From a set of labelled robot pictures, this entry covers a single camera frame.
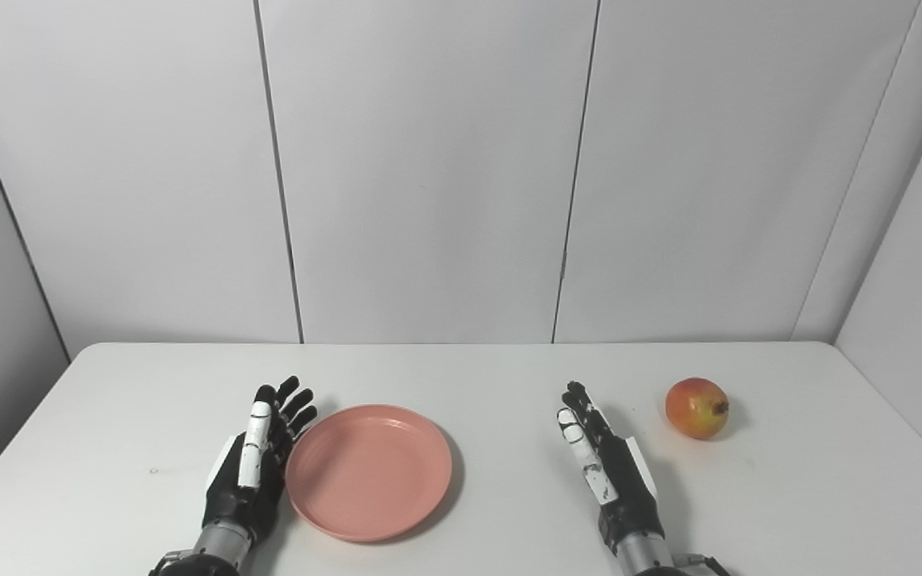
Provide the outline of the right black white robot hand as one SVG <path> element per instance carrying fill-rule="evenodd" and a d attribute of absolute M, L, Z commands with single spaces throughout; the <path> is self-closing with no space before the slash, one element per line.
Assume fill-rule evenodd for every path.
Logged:
<path fill-rule="evenodd" d="M 636 459 L 632 438 L 623 438 L 590 398 L 584 384 L 569 382 L 556 413 L 564 441 L 599 504 L 599 532 L 612 553 L 626 537 L 665 537 L 647 467 Z"/>

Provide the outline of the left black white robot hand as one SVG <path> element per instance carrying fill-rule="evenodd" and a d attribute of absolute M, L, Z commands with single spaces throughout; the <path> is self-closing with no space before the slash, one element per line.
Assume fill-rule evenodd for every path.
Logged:
<path fill-rule="evenodd" d="M 259 387 L 246 429 L 235 435 L 211 477 L 202 527 L 230 522 L 247 532 L 252 546 L 271 535 L 285 492 L 288 458 L 318 415 L 314 397 L 295 375 L 279 386 Z"/>

